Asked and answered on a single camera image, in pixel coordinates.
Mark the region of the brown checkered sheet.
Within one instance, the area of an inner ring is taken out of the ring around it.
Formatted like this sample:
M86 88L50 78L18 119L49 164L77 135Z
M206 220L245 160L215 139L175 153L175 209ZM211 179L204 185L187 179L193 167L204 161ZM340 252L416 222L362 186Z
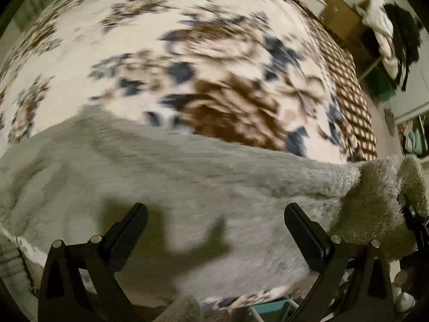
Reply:
M289 1L303 11L305 22L319 43L321 56L327 64L329 78L334 84L334 97L342 115L337 126L342 134L342 150L347 160L357 162L376 159L372 116L364 99L364 92L358 83L352 54L337 36L325 28L305 2Z

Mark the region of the white wardrobe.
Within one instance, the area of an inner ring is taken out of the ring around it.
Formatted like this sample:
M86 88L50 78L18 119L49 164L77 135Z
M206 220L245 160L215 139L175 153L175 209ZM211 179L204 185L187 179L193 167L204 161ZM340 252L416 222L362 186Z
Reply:
M406 91L399 91L389 100L395 123L402 124L409 119L428 111L428 32L420 31L422 40L419 49L420 59L409 69Z

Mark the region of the chair with clothes pile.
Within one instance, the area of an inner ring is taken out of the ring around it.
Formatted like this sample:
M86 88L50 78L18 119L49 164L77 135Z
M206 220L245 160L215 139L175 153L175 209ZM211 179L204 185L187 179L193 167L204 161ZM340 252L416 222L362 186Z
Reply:
M420 21L411 12L385 0L363 0L357 11L363 25L374 34L390 86L405 92L411 66L420 60Z

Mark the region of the floral bed blanket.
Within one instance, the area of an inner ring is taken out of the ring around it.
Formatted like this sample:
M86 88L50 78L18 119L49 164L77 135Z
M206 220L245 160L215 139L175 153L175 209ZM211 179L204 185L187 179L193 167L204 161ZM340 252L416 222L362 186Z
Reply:
M55 0L1 62L1 148L99 103L342 164L345 119L316 27L292 0Z

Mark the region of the teal white rack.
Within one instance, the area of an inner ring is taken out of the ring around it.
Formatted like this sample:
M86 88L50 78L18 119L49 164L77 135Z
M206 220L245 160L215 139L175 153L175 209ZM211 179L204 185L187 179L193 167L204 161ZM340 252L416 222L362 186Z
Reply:
M299 308L292 298L276 300L251 306L245 321L248 322L285 322Z

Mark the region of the grey fleece pants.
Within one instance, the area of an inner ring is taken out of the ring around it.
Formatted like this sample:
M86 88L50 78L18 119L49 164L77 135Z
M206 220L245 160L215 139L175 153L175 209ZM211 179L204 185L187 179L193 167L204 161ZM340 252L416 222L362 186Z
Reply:
M428 213L409 156L329 164L143 126L96 106L1 157L1 227L40 264L53 241L84 242L145 204L148 226L118 281L160 299L304 297L317 275L284 225L291 202L327 232L377 239L389 260L400 259L415 247L400 195Z

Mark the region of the brown cardboard box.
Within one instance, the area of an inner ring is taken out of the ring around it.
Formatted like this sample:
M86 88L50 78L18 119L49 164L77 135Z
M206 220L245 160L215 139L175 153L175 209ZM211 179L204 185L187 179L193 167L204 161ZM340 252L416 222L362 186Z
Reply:
M325 0L320 19L324 27L331 31L345 44L357 42L367 29L362 23L362 17L343 0Z

